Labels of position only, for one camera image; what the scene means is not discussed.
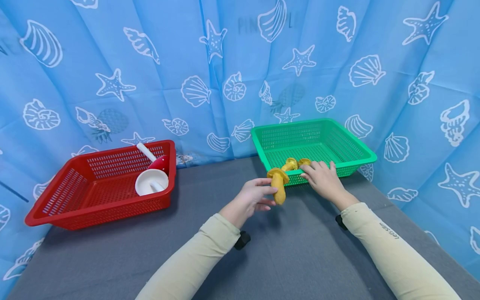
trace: mushroom cap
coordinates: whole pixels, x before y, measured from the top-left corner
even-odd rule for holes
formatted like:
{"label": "mushroom cap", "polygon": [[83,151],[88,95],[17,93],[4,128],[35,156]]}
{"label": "mushroom cap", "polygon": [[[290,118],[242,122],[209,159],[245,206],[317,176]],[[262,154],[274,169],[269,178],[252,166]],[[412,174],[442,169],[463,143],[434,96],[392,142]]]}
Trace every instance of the mushroom cap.
{"label": "mushroom cap", "polygon": [[283,179],[283,184],[287,184],[290,181],[288,175],[280,168],[273,168],[267,172],[267,178],[273,178],[273,175],[279,174]]}
{"label": "mushroom cap", "polygon": [[294,170],[297,170],[299,168],[297,160],[294,159],[293,157],[287,158],[287,160],[285,161],[285,164],[292,164]]}
{"label": "mushroom cap", "polygon": [[301,165],[310,165],[312,163],[311,160],[309,160],[308,158],[302,158],[299,160],[299,166]]}

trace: gray table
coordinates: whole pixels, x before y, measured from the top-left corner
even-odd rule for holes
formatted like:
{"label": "gray table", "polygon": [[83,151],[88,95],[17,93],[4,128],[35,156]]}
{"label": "gray table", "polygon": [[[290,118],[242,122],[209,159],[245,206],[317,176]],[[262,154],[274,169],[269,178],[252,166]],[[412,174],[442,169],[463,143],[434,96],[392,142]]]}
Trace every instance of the gray table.
{"label": "gray table", "polygon": [[[245,181],[264,175],[257,157],[181,169],[166,210],[74,232],[52,228],[8,299],[134,299]],[[342,181],[463,300],[480,299],[480,283],[373,185],[358,173]],[[252,241],[218,263],[195,299],[394,299],[362,244],[335,222],[337,214],[308,185],[288,188],[282,207],[247,221]]]}

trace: left hand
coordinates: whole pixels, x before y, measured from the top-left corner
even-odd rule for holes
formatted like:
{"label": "left hand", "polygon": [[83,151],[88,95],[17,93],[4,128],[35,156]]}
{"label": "left hand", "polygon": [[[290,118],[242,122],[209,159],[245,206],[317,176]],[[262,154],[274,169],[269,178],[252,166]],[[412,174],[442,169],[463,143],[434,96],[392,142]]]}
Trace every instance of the left hand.
{"label": "left hand", "polygon": [[247,181],[239,194],[222,208],[221,216],[240,229],[256,210],[270,210],[269,205],[275,205],[275,201],[265,198],[265,196],[277,191],[274,187],[265,186],[271,182],[270,178],[257,178]]}

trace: toy mushroom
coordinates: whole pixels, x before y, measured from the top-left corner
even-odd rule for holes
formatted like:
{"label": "toy mushroom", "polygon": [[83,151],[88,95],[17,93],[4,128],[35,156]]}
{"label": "toy mushroom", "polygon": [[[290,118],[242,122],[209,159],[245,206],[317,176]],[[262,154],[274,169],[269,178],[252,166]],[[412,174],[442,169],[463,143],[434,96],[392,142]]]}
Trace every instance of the toy mushroom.
{"label": "toy mushroom", "polygon": [[301,160],[299,160],[299,166],[301,166],[301,165],[309,166],[311,163],[312,163],[312,161],[309,160],[308,158],[302,158]]}
{"label": "toy mushroom", "polygon": [[297,169],[297,160],[289,157],[281,169],[273,168],[268,171],[267,177],[272,179],[271,186],[277,188],[277,192],[273,194],[273,199],[278,205],[282,205],[283,202],[285,202],[286,195],[284,185],[290,181],[290,178],[288,178],[288,175],[285,173],[285,171]]}
{"label": "toy mushroom", "polygon": [[299,168],[299,165],[297,163],[297,160],[294,159],[293,157],[287,158],[285,161],[285,164],[282,167],[283,171],[290,171],[290,170],[296,170]]}
{"label": "toy mushroom", "polygon": [[282,205],[283,202],[285,202],[286,198],[285,188],[283,186],[290,181],[290,178],[288,178],[288,175],[285,173],[284,170],[279,168],[273,168],[268,171],[267,178],[271,178],[272,183],[270,185],[277,188],[276,193],[273,194],[273,199],[275,200],[275,203],[277,203],[278,205]]}

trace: pineapple print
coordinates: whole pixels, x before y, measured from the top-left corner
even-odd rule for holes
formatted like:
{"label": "pineapple print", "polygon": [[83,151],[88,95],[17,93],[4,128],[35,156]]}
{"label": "pineapple print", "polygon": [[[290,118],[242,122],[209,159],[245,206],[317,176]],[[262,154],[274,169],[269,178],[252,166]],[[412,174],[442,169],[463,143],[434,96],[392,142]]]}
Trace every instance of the pineapple print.
{"label": "pineapple print", "polygon": [[101,111],[97,118],[110,129],[110,131],[105,131],[103,129],[94,130],[93,136],[100,144],[112,141],[110,135],[124,131],[127,129],[129,123],[127,116],[113,108],[107,108]]}
{"label": "pineapple print", "polygon": [[305,96],[305,88],[301,84],[288,85],[270,107],[272,113],[281,113],[283,108],[292,107]]}

